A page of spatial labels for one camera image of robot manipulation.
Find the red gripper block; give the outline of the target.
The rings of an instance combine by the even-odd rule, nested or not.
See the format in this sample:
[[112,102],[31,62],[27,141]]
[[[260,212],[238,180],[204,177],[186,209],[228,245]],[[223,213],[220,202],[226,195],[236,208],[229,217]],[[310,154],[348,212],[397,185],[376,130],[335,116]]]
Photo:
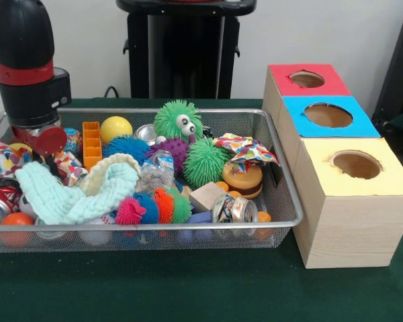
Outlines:
[[63,128],[55,125],[36,129],[12,126],[11,130],[20,142],[27,144],[33,149],[32,156],[34,162],[43,164],[43,156],[48,156],[48,167],[51,174],[59,174],[58,166],[52,154],[63,151],[66,146],[67,135]]

